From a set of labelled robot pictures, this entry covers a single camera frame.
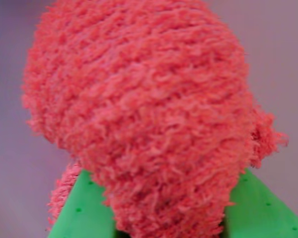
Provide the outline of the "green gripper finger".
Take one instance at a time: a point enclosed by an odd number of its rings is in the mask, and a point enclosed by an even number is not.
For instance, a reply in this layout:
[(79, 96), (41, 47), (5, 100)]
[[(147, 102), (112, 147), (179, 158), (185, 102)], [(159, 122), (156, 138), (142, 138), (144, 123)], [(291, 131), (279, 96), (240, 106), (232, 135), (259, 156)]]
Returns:
[(115, 222), (111, 209), (103, 205), (104, 189), (83, 170), (78, 176), (49, 238), (113, 238)]
[(298, 238), (298, 216), (257, 176), (246, 170), (231, 192), (223, 238)]

